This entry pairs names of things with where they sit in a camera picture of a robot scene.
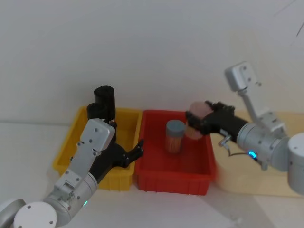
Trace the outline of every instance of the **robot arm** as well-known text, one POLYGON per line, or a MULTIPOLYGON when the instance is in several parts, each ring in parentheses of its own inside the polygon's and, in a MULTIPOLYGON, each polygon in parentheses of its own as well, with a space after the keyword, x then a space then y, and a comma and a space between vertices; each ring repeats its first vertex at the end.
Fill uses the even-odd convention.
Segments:
POLYGON ((70 166, 43 202, 13 200, 0 207, 0 228, 61 227, 71 221, 115 166, 123 168, 141 157, 143 140, 130 152, 111 143, 115 129, 100 119, 88 120, 70 166))
POLYGON ((232 66, 225 70, 225 75, 231 90, 243 98, 253 123, 234 116, 232 106, 206 102, 213 112, 202 120, 186 112, 189 126, 202 134, 223 135, 220 146, 229 151, 227 142, 233 141, 263 170, 270 165, 279 171, 288 171, 289 186, 304 194, 304 133, 286 136, 285 124, 259 99, 262 84, 249 63, 232 66))

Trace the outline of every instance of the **white table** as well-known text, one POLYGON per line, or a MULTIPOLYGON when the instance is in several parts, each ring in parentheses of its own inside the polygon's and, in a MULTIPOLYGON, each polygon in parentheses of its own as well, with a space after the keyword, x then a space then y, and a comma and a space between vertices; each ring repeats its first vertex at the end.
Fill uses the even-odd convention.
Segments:
MULTIPOLYGON (((68 126, 0 123, 0 202, 41 200, 68 126)), ((303 228, 304 199, 236 195, 211 185, 207 196, 98 190, 66 228, 303 228)))

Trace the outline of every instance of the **jar lid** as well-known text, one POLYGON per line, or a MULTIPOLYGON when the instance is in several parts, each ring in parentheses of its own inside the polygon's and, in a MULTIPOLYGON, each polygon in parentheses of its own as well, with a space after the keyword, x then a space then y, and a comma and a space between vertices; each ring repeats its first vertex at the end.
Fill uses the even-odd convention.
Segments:
POLYGON ((185 133, 186 126, 180 120, 170 120, 166 126, 166 133, 170 136, 182 137, 185 133))

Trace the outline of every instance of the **jar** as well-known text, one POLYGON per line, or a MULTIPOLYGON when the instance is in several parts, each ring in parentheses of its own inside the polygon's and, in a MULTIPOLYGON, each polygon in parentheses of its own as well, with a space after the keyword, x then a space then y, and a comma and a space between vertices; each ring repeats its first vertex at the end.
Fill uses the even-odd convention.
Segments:
POLYGON ((179 153, 181 142, 185 134, 185 124, 180 120, 170 120, 166 125, 166 151, 169 153, 179 153))

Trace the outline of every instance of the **table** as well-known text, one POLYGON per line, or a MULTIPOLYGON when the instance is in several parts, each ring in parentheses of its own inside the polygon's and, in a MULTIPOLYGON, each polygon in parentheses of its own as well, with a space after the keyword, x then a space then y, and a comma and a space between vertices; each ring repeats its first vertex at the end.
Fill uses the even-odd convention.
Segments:
MULTIPOLYGON (((303 132, 304 115, 302 113, 278 112, 277 115, 286 124, 288 135, 303 132)), ((248 112, 236 112, 236 116, 251 122, 248 112)), ((212 134, 211 139, 218 171, 215 182, 225 191, 241 194, 303 197, 289 187, 287 172, 278 171, 271 166, 263 171, 261 166, 249 156, 228 157, 227 150, 218 145, 223 136, 212 134)), ((233 142, 229 142, 228 145, 231 153, 243 152, 233 142)))
MULTIPOLYGON (((43 199, 69 127, 0 123, 0 202, 43 199)), ((239 195, 211 184, 206 196, 98 190, 66 228, 302 228, 304 199, 239 195)))

